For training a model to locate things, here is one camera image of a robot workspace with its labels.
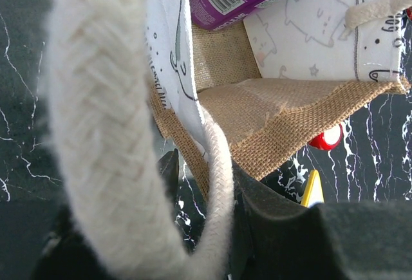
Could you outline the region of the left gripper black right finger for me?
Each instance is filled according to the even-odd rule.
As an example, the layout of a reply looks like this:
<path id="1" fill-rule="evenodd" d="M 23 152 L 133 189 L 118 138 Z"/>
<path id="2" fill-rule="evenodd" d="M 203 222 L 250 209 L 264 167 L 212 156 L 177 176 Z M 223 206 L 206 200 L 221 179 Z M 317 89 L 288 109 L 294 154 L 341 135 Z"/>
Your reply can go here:
<path id="1" fill-rule="evenodd" d="M 411 204 L 303 207 L 233 166 L 234 279 L 410 279 Z"/>

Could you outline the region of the brown canvas bag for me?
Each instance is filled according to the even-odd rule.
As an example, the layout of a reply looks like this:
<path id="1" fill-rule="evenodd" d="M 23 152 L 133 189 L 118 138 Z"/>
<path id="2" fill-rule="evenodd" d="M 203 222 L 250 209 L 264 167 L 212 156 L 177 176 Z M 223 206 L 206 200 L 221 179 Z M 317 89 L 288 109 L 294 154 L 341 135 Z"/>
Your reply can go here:
<path id="1" fill-rule="evenodd" d="M 210 32 L 189 0 L 53 0 L 50 141 L 102 266 L 116 279 L 223 279 L 233 166 L 261 182 L 377 96 L 409 91 L 410 6 L 282 0 Z M 176 205 L 157 167 L 173 149 Z"/>

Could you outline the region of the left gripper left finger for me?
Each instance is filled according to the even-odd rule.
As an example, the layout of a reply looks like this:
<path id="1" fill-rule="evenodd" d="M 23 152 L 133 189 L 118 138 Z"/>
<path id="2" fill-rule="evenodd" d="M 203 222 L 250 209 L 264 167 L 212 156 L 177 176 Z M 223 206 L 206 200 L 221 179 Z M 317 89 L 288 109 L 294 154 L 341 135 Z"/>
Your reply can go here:
<path id="1" fill-rule="evenodd" d="M 180 173 L 177 149 L 166 152 L 157 162 L 166 186 L 166 196 L 173 205 L 178 201 Z M 62 204 L 31 279 L 116 279 L 98 261 L 83 235 L 75 228 L 71 210 Z"/>

